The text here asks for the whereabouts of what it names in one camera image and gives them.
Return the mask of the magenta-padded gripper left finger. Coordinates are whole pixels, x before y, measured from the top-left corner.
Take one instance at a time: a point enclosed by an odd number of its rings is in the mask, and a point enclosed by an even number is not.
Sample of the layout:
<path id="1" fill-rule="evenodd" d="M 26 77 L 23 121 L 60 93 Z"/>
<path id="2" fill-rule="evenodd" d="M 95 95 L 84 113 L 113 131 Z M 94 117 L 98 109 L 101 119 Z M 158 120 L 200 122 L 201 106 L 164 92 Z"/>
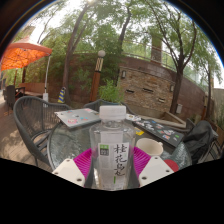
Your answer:
<path id="1" fill-rule="evenodd" d="M 91 150 L 88 149 L 74 159 L 65 159 L 53 174 L 78 186 L 85 187 L 91 165 Z"/>

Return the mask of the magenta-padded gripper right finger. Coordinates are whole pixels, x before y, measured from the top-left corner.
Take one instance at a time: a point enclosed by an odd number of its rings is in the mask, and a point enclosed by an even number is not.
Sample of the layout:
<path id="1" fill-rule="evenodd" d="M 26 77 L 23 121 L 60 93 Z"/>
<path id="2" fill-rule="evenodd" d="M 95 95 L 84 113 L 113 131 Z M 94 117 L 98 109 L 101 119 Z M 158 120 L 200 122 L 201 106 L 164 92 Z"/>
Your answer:
<path id="1" fill-rule="evenodd" d="M 150 156 L 134 148 L 134 169 L 141 187 L 173 174 L 173 169 L 159 156 Z"/>

